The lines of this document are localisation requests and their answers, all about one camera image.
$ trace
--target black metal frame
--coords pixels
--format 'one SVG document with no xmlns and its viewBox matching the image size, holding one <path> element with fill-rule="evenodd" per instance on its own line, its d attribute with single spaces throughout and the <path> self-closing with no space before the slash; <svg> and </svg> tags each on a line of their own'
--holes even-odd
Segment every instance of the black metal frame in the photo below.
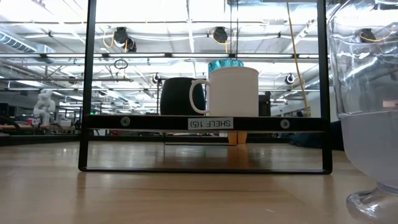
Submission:
<svg viewBox="0 0 398 224">
<path fill-rule="evenodd" d="M 96 19 L 96 0 L 88 1 L 88 18 L 86 33 L 85 77 L 83 90 L 83 121 L 80 139 L 78 168 L 92 172 L 177 172 L 177 173 L 224 173 L 224 174 L 330 174 L 333 170 L 330 145 L 330 99 L 328 79 L 328 57 L 326 41 L 326 4 L 317 0 L 318 9 L 318 51 L 320 71 L 320 99 L 322 118 L 233 118 L 236 131 L 262 132 L 322 132 L 322 169 L 319 170 L 269 170 L 269 169 L 169 169 L 169 168 L 105 168 L 88 167 L 88 142 L 91 139 L 90 129 L 140 129 L 140 130 L 174 130 L 186 131 L 189 116 L 103 116 L 90 115 L 91 82 L 93 80 L 94 37 Z M 129 118 L 127 126 L 121 125 L 121 119 Z M 282 120 L 290 123 L 282 127 Z"/>
</svg>

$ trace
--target ceiling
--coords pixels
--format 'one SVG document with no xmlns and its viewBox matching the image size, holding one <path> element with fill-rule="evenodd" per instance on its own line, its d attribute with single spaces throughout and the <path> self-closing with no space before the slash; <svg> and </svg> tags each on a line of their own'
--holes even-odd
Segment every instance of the ceiling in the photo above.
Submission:
<svg viewBox="0 0 398 224">
<path fill-rule="evenodd" d="M 261 0 L 236 1 L 233 6 L 224 0 L 97 0 L 95 53 L 124 53 L 112 43 L 117 27 L 127 27 L 140 53 L 194 53 L 194 54 L 292 54 L 292 41 L 285 1 L 262 3 Z M 85 52 L 87 0 L 2 0 L 0 2 L 0 32 L 7 32 L 18 40 L 32 45 L 46 45 L 56 54 Z M 328 6 L 331 13 L 334 6 Z M 290 3 L 290 16 L 297 53 L 314 54 L 314 58 L 300 60 L 298 67 L 306 86 L 317 86 L 317 7 L 309 0 Z M 218 44 L 212 38 L 215 27 L 225 27 L 230 44 Z M 0 43 L 0 53 L 20 54 L 18 50 Z M 133 88 L 134 91 L 93 92 L 94 100 L 114 100 L 141 104 L 140 113 L 153 112 L 152 98 L 138 89 L 156 88 L 151 82 L 155 74 L 162 78 L 206 78 L 211 58 L 126 58 L 129 66 L 118 70 L 112 66 L 118 58 L 96 58 L 93 67 L 95 88 Z M 244 65 L 260 72 L 260 89 L 294 89 L 284 83 L 286 75 L 297 75 L 294 60 L 277 58 L 244 58 Z M 59 90 L 59 97 L 79 102 L 83 82 L 66 82 L 75 77 L 82 79 L 82 57 L 54 58 L 51 63 L 32 58 L 2 58 L 3 78 L 45 78 L 45 82 L 12 82 L 14 88 L 71 88 Z M 126 78 L 116 82 L 112 78 Z M 284 96 L 275 92 L 274 98 Z"/>
</svg>

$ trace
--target wooden table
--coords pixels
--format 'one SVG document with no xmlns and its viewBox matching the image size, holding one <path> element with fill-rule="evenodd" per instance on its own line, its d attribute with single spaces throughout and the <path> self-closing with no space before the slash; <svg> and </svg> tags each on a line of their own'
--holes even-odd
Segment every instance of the wooden table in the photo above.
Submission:
<svg viewBox="0 0 398 224">
<path fill-rule="evenodd" d="M 89 165 L 320 165 L 318 149 L 203 147 L 91 142 Z M 77 142 L 0 147 L 0 223 L 356 223 L 345 199 L 375 183 L 333 155 L 332 175 L 107 174 L 77 170 Z"/>
</svg>

